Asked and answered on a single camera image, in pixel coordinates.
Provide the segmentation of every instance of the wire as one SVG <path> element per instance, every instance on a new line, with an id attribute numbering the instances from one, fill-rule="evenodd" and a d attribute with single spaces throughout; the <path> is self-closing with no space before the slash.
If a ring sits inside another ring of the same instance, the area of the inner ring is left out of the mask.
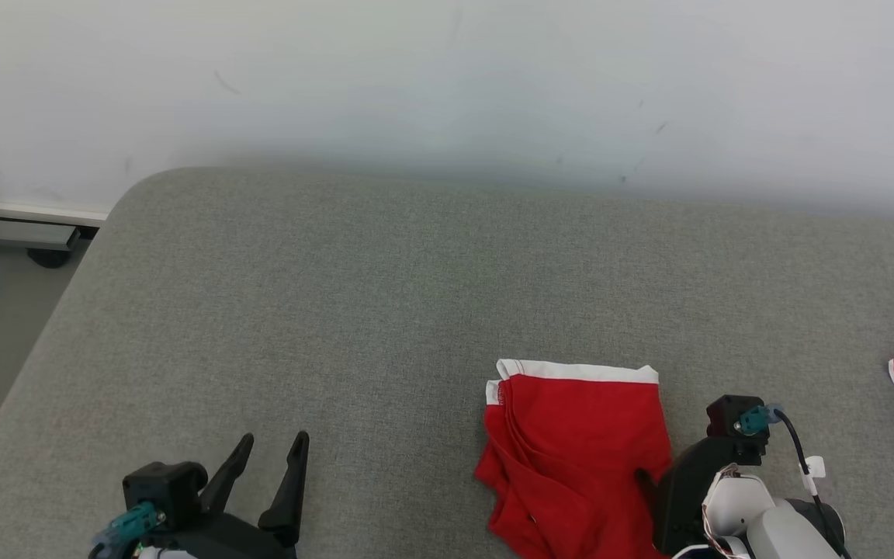
<path id="1" fill-rule="evenodd" d="M 802 452 L 802 442 L 799 442 L 799 434 L 795 432 L 795 427 L 792 427 L 792 420 L 785 415 L 785 412 L 782 410 L 774 410 L 774 416 L 778 417 L 781 422 L 784 422 L 785 427 L 788 428 L 788 434 L 792 436 L 792 443 L 795 445 L 795 453 L 799 455 L 799 464 L 802 466 L 802 473 L 809 473 L 809 465 L 806 464 L 806 454 Z M 826 517 L 826 513 L 823 512 L 823 502 L 820 500 L 819 495 L 813 495 L 813 502 L 816 503 L 816 509 L 819 510 L 819 517 L 823 521 L 823 531 L 826 532 L 823 534 L 823 537 L 826 537 L 827 540 L 832 540 L 837 544 L 837 547 L 840 548 L 837 550 L 837 553 L 840 553 L 841 557 L 844 559 L 851 559 L 851 555 L 847 552 L 847 548 L 844 547 L 844 542 L 840 541 L 840 537 L 837 537 L 837 532 L 833 531 L 833 528 L 830 527 L 830 521 Z"/>
<path id="2" fill-rule="evenodd" d="M 695 551 L 696 549 L 709 549 L 709 545 L 706 545 L 704 543 L 689 545 L 688 547 L 682 548 L 681 551 L 675 553 L 675 555 L 671 557 L 671 559 L 680 559 L 681 557 L 684 557 L 689 551 Z"/>

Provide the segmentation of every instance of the gray cushion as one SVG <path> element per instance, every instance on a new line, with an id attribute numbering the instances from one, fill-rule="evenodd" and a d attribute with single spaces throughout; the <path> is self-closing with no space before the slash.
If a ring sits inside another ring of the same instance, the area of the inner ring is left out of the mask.
<path id="1" fill-rule="evenodd" d="M 255 521 L 298 429 L 300 556 L 511 556 L 472 478 L 499 357 L 653 366 L 675 452 L 723 393 L 783 403 L 848 549 L 894 556 L 894 220 L 185 169 L 118 204 L 0 411 L 0 557 L 84 557 L 123 475 L 247 431 Z M 759 474 L 796 471 L 775 429 Z"/>

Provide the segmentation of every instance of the teal connector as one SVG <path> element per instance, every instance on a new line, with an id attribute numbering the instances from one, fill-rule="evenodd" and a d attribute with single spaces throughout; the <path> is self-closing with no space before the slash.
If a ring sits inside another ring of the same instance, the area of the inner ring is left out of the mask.
<path id="1" fill-rule="evenodd" d="M 106 559 L 116 546 L 140 539 L 144 534 L 164 521 L 164 513 L 154 509 L 150 502 L 141 502 L 133 509 L 117 516 L 109 526 L 92 538 L 92 548 L 102 545 L 96 554 L 99 559 Z"/>
<path id="2" fill-rule="evenodd" d="M 781 404 L 767 404 L 757 406 L 740 415 L 740 431 L 744 435 L 755 435 L 768 428 L 768 425 L 776 424 L 781 419 L 774 414 L 774 410 L 782 410 Z"/>

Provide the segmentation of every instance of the white cable clip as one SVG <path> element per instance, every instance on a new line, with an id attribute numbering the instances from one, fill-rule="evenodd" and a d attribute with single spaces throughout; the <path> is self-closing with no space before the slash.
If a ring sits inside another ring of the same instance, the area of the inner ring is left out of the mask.
<path id="1" fill-rule="evenodd" d="M 808 474 L 802 471 L 802 465 L 799 464 L 799 473 L 802 474 L 802 485 L 805 486 L 806 491 L 810 495 L 819 495 L 820 492 L 816 490 L 816 482 L 813 481 L 813 478 L 826 477 L 826 464 L 823 463 L 823 457 L 807 457 L 806 466 L 809 467 Z"/>

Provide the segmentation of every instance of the white elastic band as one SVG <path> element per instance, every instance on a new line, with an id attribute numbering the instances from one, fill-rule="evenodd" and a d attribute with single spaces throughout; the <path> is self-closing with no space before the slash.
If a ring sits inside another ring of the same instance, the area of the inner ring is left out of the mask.
<path id="1" fill-rule="evenodd" d="M 485 405 L 497 406 L 499 404 L 499 382 L 490 380 L 485 385 Z"/>
<path id="2" fill-rule="evenodd" d="M 500 359 L 496 367 L 503 380 L 515 375 L 526 375 L 544 379 L 657 384 L 657 371 L 647 365 L 639 369 L 625 369 L 604 365 L 564 365 L 547 361 Z"/>

